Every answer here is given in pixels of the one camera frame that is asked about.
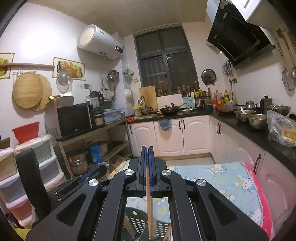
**window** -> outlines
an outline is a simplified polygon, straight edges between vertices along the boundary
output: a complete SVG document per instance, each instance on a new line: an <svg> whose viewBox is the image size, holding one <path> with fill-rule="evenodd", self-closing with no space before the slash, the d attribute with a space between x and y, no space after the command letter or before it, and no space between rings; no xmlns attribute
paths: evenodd
<svg viewBox="0 0 296 241"><path fill-rule="evenodd" d="M136 36L142 86L155 90L194 86L197 74L181 27L160 29Z"/></svg>

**cutting board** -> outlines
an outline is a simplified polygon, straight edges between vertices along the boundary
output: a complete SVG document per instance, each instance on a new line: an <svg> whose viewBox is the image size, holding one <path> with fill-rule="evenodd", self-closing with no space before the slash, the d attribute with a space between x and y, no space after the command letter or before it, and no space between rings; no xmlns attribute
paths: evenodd
<svg viewBox="0 0 296 241"><path fill-rule="evenodd" d="M52 95L52 87L48 79L42 74L39 74L38 76L43 85L43 95L39 103L32 107L32 110L35 111L43 110L46 107L46 104L49 102L48 97Z"/></svg>
<svg viewBox="0 0 296 241"><path fill-rule="evenodd" d="M37 105L43 95L43 86L38 74L21 74L13 85L12 94L20 107L32 108Z"/></svg>
<svg viewBox="0 0 296 241"><path fill-rule="evenodd" d="M147 86L139 89L140 96L144 96L146 100L146 105L148 107L152 107L153 110L158 109L157 99L156 99L156 92L154 86Z"/></svg>

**fruit painting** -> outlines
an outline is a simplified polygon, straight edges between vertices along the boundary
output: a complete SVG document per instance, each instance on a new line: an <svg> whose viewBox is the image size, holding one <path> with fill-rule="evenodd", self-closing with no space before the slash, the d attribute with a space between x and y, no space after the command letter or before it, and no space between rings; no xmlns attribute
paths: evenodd
<svg viewBox="0 0 296 241"><path fill-rule="evenodd" d="M85 80L85 65L73 60L54 57L55 66L52 77L56 78L58 71L61 69L67 70L75 80Z"/></svg>
<svg viewBox="0 0 296 241"><path fill-rule="evenodd" d="M0 79L9 79L11 67L1 66L1 64L11 64L14 53L0 53Z"/></svg>

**metal screw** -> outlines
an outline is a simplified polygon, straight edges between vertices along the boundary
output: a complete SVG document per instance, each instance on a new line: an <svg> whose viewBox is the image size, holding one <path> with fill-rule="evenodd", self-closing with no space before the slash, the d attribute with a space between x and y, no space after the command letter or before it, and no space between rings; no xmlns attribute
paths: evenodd
<svg viewBox="0 0 296 241"><path fill-rule="evenodd" d="M172 174L172 172L171 172L170 170L163 170L161 173L162 173L164 176L169 176L169 175Z"/></svg>
<svg viewBox="0 0 296 241"><path fill-rule="evenodd" d="M99 181L97 179L91 179L89 181L89 185L92 186L92 187L98 185L98 183L99 183Z"/></svg>
<svg viewBox="0 0 296 241"><path fill-rule="evenodd" d="M207 184L206 180L203 180L203 179L199 179L197 180L197 185L198 186L205 186Z"/></svg>
<svg viewBox="0 0 296 241"><path fill-rule="evenodd" d="M132 169L126 169L124 171L124 174L127 175L127 176L131 176L133 173L134 173L134 171Z"/></svg>

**hello kitty blanket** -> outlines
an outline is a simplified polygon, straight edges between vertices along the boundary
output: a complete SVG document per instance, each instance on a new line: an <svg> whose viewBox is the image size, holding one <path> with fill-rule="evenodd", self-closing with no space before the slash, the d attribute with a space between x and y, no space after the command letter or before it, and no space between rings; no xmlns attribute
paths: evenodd
<svg viewBox="0 0 296 241"><path fill-rule="evenodd" d="M207 180L228 200L265 230L269 239L274 237L271 213L267 199L256 175L248 164L233 162L203 166L168 166L184 179L196 181ZM167 198L153 199L154 218L170 223L170 211ZM128 198L127 207L147 212L146 198Z"/></svg>

